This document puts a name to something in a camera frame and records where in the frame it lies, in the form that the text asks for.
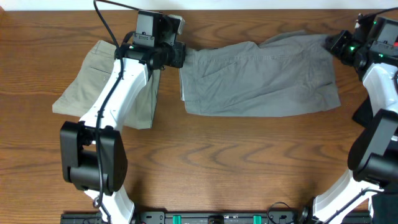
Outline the grey shorts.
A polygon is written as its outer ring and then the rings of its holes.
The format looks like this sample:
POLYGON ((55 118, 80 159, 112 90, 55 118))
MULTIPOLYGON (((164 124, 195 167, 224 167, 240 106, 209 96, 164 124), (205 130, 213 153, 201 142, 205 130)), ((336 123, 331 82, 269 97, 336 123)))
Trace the grey shorts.
POLYGON ((179 70, 187 113, 284 117, 341 105, 325 34, 300 30, 261 44, 187 49, 179 70))

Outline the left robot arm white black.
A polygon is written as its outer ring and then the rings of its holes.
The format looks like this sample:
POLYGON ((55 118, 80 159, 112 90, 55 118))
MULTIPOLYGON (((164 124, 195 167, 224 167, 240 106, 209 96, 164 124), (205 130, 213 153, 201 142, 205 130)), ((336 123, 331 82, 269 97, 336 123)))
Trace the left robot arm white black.
POLYGON ((61 223, 132 223, 135 204, 124 181, 127 157, 121 137, 126 116, 154 70, 181 68, 186 45, 141 47, 127 43, 115 52, 109 81, 79 122, 60 130, 62 172, 66 182, 91 197, 97 213, 67 213, 61 223))

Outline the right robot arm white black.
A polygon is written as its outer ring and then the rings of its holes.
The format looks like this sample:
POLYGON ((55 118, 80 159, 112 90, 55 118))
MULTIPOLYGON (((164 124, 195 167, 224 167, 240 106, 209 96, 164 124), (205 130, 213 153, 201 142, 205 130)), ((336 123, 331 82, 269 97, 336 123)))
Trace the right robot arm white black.
POLYGON ((368 92, 371 120, 349 151, 348 170, 313 199, 302 223, 342 223, 363 201, 397 182, 396 29, 365 36, 344 30, 328 42, 328 50, 357 71, 368 92))

